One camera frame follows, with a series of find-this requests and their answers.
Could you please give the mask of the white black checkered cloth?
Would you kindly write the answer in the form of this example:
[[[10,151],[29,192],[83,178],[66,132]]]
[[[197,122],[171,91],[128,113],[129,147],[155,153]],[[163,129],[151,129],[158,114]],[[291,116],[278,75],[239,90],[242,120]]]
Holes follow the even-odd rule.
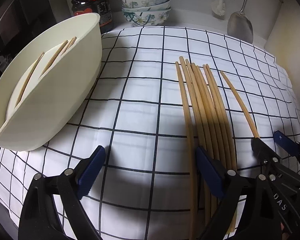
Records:
[[[190,175],[184,113],[175,62],[210,66],[223,98],[239,174],[261,165],[252,132],[230,88],[244,101],[262,140],[300,174],[275,145],[273,132],[300,141],[300,108],[286,71],[269,52],[237,39],[190,28],[129,28],[104,34],[101,75],[77,112],[44,146],[0,151],[0,202],[19,222],[36,173],[57,176],[97,146],[109,155],[81,203],[104,239],[187,239]]]

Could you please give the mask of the cream cutting board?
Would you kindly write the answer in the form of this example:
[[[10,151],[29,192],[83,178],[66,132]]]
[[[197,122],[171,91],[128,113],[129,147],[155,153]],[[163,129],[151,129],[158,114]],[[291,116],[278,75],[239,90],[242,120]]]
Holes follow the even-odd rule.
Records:
[[[264,47],[286,70],[300,102],[300,15],[278,17]]]

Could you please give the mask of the large white round bowl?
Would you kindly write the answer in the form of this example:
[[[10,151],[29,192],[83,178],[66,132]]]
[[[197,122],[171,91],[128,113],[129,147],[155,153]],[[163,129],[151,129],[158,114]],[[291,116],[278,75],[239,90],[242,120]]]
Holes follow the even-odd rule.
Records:
[[[31,151],[52,139],[70,120],[92,88],[101,66],[100,16],[91,12],[74,16],[47,29],[12,60],[0,77],[0,147]],[[75,43],[41,75],[61,46]],[[40,54],[23,97],[21,87]]]

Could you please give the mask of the metal spatula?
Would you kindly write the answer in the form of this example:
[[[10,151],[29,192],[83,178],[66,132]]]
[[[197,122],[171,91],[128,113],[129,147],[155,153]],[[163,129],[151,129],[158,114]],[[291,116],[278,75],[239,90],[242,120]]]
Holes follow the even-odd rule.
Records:
[[[254,40],[253,26],[245,14],[246,4],[247,0],[243,0],[240,11],[233,12],[230,15],[227,26],[227,34],[252,44]]]

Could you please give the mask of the middle floral ceramic bowl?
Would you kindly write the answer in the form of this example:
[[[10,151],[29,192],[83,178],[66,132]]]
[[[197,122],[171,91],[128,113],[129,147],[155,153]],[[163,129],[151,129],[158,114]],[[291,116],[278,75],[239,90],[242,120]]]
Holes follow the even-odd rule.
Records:
[[[144,11],[161,11],[170,9],[170,1],[168,0],[165,3],[161,3],[158,5],[153,5],[149,7],[140,7],[140,8],[121,8],[122,12],[144,12]]]

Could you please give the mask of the bottom floral ceramic bowl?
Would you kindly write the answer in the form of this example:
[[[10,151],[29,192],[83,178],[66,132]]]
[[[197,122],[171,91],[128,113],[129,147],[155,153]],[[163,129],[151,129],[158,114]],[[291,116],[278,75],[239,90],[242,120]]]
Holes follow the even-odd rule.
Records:
[[[159,11],[137,11],[123,10],[125,20],[134,27],[159,26],[165,23],[169,17],[171,8]]]

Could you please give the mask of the dark soy sauce bottle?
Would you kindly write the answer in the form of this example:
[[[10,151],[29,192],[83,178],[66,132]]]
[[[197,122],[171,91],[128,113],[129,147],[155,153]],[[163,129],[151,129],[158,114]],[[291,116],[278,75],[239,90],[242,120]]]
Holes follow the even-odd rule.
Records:
[[[114,22],[111,14],[109,0],[71,0],[74,16],[91,12],[100,15],[100,31],[102,34],[111,31]]]

